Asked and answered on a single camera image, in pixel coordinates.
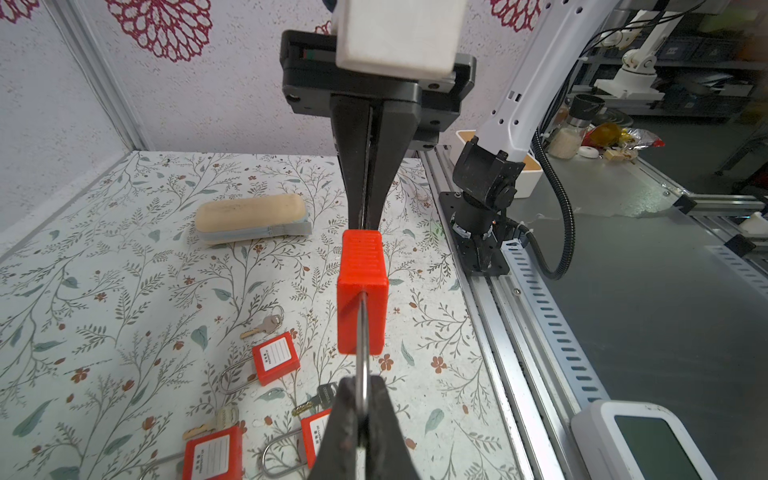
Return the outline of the brass silver key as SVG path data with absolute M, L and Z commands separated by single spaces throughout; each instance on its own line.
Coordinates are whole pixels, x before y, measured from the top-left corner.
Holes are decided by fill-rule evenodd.
M 338 384 L 336 382 L 319 385 L 316 390 L 316 394 L 310 397 L 304 403 L 297 405 L 291 411 L 291 414 L 293 416 L 300 416 L 301 414 L 304 414 L 305 412 L 314 408 L 325 410 L 331 407 L 334 402 L 337 389 Z

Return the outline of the red padlock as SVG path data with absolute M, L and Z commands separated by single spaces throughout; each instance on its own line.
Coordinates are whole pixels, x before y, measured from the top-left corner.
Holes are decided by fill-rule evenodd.
M 166 463 L 181 463 L 184 480 L 244 478 L 243 429 L 239 424 L 190 440 L 182 452 L 151 462 L 140 474 L 145 479 Z
M 251 366 L 246 380 L 235 381 L 233 375 Z M 300 359 L 290 332 L 280 334 L 251 348 L 248 356 L 225 368 L 219 376 L 219 386 L 225 395 L 233 395 L 259 383 L 267 386 L 300 368 Z
M 381 233 L 345 231 L 337 280 L 337 348 L 356 359 L 359 419 L 368 414 L 369 357 L 381 354 L 385 345 L 389 286 Z
M 257 465 L 266 479 L 279 479 L 314 465 L 331 409 L 300 420 L 299 427 L 268 440 Z

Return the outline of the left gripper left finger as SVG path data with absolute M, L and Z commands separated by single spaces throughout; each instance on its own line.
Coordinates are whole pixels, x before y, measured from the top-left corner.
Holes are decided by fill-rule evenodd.
M 308 479 L 355 480 L 358 435 L 356 379 L 345 377 L 339 382 L 319 453 Z

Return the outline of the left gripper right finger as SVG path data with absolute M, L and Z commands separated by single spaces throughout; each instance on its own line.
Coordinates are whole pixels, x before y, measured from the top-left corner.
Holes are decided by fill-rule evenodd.
M 370 377 L 366 479 L 419 480 L 384 380 Z

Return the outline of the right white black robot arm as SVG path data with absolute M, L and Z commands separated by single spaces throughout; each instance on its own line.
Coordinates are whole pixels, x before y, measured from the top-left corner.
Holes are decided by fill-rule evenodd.
M 501 246 L 531 231 L 505 215 L 539 126 L 611 1 L 547 1 L 510 82 L 454 166 L 442 208 L 466 273 L 507 272 Z M 405 153 L 430 149 L 459 115 L 476 62 L 458 52 L 462 1 L 332 1 L 328 35 L 285 31 L 283 95 L 331 121 L 352 230 L 376 230 Z

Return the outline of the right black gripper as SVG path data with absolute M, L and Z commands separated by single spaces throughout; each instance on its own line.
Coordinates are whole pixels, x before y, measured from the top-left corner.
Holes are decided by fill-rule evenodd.
M 475 85 L 477 61 L 458 53 L 452 73 L 442 79 L 402 79 L 337 67 L 336 43 L 331 35 L 284 31 L 282 91 L 294 113 L 331 116 L 348 228 L 378 230 L 408 147 L 435 147 L 459 118 L 461 103 Z M 388 101 L 372 111 L 367 100 Z

